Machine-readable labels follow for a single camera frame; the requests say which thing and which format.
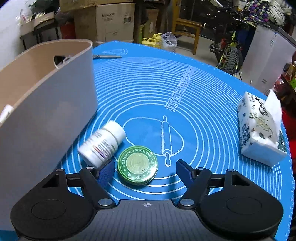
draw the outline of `bicycle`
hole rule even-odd
[[[248,23],[243,21],[245,12],[229,11],[223,8],[217,11],[215,19],[228,20],[225,15],[230,17],[229,22],[225,23],[224,29],[216,29],[215,42],[210,45],[210,51],[215,53],[218,64],[216,68],[236,77],[242,67],[242,45],[237,40],[238,30],[249,29]]]

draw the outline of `white pill bottle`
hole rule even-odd
[[[125,137],[124,129],[111,120],[93,133],[79,147],[78,153],[87,165],[100,170],[109,163]]]

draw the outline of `silver screw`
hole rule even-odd
[[[112,203],[113,201],[109,198],[102,198],[98,201],[98,204],[104,207],[110,206]]]
[[[190,207],[194,204],[194,201],[190,198],[184,198],[180,200],[180,204],[185,207]]]

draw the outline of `tissue packaging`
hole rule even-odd
[[[287,148],[281,129],[277,137],[264,102],[245,92],[238,104],[240,148],[242,155],[272,167],[287,155]]]

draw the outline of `blue table surface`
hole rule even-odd
[[[123,58],[94,60],[98,111],[59,168],[73,173],[85,167],[77,148],[107,121],[115,120],[127,135],[115,154],[115,174],[106,188],[116,202],[176,202],[186,191],[176,175],[178,159],[213,173],[236,169],[282,203],[284,216],[275,238],[287,240],[295,186],[290,152],[272,168],[240,153],[237,104],[246,91],[262,99],[265,95],[212,66],[165,50],[113,41],[96,47],[93,53]],[[282,130],[289,150],[283,125]],[[140,187],[122,181],[116,168],[121,151],[132,145],[150,148],[159,164],[154,180]],[[82,195],[78,188],[71,191]],[[15,232],[0,231],[0,240],[16,239]]]

